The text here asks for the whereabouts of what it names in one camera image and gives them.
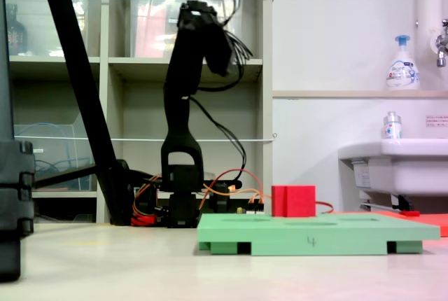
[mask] white table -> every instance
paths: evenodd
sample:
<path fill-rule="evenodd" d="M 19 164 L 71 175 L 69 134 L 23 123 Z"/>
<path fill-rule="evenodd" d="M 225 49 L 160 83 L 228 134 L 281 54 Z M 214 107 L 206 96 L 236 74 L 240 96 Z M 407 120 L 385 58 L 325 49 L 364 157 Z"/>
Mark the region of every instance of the white table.
<path fill-rule="evenodd" d="M 423 255 L 210 256 L 195 230 L 37 225 L 0 301 L 448 300 L 448 239 Z"/>

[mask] white sink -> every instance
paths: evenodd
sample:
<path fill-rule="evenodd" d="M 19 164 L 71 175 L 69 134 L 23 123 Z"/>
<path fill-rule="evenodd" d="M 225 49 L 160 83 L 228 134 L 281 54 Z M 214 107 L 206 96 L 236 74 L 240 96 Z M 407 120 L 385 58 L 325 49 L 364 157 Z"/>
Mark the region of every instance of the white sink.
<path fill-rule="evenodd" d="M 355 172 L 363 166 L 363 190 L 448 195 L 448 139 L 384 139 L 343 147 L 338 156 L 351 160 Z"/>

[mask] red mat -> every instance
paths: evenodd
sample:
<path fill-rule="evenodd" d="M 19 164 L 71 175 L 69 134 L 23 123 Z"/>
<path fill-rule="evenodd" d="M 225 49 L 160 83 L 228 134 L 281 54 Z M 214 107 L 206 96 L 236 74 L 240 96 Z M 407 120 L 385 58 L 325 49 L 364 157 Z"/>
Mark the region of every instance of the red mat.
<path fill-rule="evenodd" d="M 341 214 L 364 214 L 364 212 L 343 212 Z M 371 214 L 381 214 L 406 219 L 408 221 L 440 226 L 440 236 L 448 237 L 448 213 L 427 214 L 418 217 L 406 217 L 391 211 L 373 211 Z"/>

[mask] green tray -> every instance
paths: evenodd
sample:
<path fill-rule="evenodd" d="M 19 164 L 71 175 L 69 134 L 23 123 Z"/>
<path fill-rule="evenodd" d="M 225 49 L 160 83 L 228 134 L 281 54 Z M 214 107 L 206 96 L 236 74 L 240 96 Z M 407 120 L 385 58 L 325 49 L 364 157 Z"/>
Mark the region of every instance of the green tray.
<path fill-rule="evenodd" d="M 423 240 L 439 238 L 438 226 L 375 213 L 313 218 L 206 213 L 197 227 L 200 250 L 252 256 L 422 253 Z"/>

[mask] red block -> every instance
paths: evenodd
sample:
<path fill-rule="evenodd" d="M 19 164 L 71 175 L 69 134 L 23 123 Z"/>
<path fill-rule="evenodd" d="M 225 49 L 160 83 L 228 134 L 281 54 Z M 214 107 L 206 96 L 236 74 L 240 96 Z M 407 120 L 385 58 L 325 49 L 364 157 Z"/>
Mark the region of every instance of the red block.
<path fill-rule="evenodd" d="M 274 217 L 315 217 L 316 187 L 314 185 L 273 185 L 272 215 Z"/>
<path fill-rule="evenodd" d="M 272 215 L 273 217 L 285 216 L 285 186 L 272 186 Z"/>

